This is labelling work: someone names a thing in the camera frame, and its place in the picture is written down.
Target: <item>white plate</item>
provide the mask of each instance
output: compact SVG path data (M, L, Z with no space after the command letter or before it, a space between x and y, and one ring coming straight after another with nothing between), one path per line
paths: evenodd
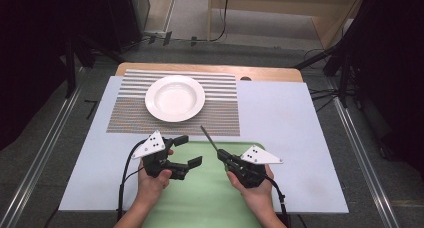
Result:
M179 122L199 113L205 104L205 91L190 77L167 76L149 87L145 101L147 110L154 117Z

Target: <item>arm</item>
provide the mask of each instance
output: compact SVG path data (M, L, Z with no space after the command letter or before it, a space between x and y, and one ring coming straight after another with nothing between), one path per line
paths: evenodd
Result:
M274 174L268 165L265 165L265 169L267 175L273 179ZM264 180L258 187L246 189L232 172L227 172L227 176L231 185L240 191L247 207L252 211L262 227L286 227L274 212L271 198L272 184L268 180Z
M140 159L139 168L143 167ZM162 194L163 189L169 185L169 177L172 172L163 170L158 177L153 178L146 174L143 169L138 173L137 196L130 209L116 223L115 228L140 228L149 212L153 209Z

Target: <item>gray placemat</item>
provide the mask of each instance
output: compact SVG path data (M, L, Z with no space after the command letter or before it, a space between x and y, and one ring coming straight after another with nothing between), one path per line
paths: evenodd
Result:
M195 79L205 90L205 104L194 117L182 122L165 122L152 116L144 98L149 87L170 75ZM235 76L225 73L144 71L128 69L107 128L108 133L203 135L200 125L213 136L240 136Z

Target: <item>white tabletop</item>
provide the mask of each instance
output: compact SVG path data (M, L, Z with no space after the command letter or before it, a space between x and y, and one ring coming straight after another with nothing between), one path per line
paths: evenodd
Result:
M114 211L128 153L149 134L106 133L122 77L111 77L69 180L60 210ZM308 88L297 82L237 81L239 137L284 160L271 165L289 213L347 213L348 208ZM206 140L190 136L190 140ZM138 160L130 163L135 170ZM136 179L125 185L124 209L135 197ZM273 199L278 200L276 192ZM280 211L278 202L275 210Z

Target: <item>green mat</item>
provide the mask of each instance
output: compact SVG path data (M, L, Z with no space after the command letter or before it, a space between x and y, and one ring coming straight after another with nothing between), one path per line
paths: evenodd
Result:
M256 143L216 142L218 148L240 155ZM143 227L260 227L240 192L234 189L209 142L189 142L174 147L172 162L186 163L203 156L201 166L185 180L171 180Z

